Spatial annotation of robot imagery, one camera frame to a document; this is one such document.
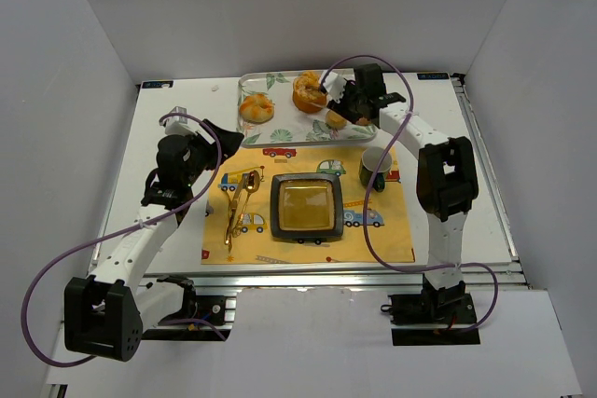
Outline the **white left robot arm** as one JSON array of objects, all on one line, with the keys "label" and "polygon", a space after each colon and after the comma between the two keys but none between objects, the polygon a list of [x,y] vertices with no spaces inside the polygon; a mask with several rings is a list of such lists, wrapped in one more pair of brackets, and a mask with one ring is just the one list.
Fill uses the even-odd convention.
[{"label": "white left robot arm", "polygon": [[158,143],[157,166],[147,178],[132,229],[86,278],[64,289],[64,344],[78,353],[126,362],[144,333],[163,321],[189,321],[197,314],[192,280],[165,275],[141,285],[162,246],[179,228],[193,198],[192,187],[240,148],[243,136],[209,120],[203,137],[169,118]]}]

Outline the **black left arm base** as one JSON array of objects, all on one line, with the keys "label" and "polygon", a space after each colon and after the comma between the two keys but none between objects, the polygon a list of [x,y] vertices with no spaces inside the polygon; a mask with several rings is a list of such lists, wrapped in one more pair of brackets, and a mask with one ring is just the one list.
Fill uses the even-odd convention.
[{"label": "black left arm base", "polygon": [[163,276],[140,286],[135,297],[144,340],[225,341],[231,311],[224,295],[202,295],[194,282]]}]

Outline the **large sugar-topped round bread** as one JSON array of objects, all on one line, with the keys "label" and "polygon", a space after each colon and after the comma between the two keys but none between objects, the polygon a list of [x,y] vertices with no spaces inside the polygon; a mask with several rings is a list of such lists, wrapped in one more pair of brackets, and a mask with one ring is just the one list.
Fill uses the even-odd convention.
[{"label": "large sugar-topped round bread", "polygon": [[326,95],[320,88],[320,74],[305,71],[293,81],[292,101],[305,114],[314,114],[326,107]]}]

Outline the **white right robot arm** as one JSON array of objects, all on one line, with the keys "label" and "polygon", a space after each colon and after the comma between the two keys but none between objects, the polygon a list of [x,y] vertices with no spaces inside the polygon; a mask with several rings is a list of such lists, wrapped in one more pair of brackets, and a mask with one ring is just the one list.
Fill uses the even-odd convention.
[{"label": "white right robot arm", "polygon": [[465,302],[461,270],[465,220],[479,194],[473,147],[415,115],[413,95],[390,93],[382,69],[358,66],[346,79],[321,81],[330,110],[353,124],[367,123],[394,137],[417,159],[416,196],[428,221],[428,260],[422,291],[394,301],[396,323],[451,323]]}]

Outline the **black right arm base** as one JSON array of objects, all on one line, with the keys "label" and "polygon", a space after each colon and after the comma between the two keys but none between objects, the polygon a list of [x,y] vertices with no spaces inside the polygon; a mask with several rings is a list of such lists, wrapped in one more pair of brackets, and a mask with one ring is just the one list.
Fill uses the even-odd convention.
[{"label": "black right arm base", "polygon": [[470,294],[432,310],[420,295],[390,295],[380,306],[390,318],[395,347],[475,346],[480,344],[479,330],[466,330],[477,323]]}]

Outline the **small round bun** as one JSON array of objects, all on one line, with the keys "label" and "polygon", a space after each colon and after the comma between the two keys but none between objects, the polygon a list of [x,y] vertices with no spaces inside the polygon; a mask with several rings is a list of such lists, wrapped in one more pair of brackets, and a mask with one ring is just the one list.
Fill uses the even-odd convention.
[{"label": "small round bun", "polygon": [[332,110],[326,112],[325,122],[333,130],[341,130],[345,128],[348,123],[345,118]]}]

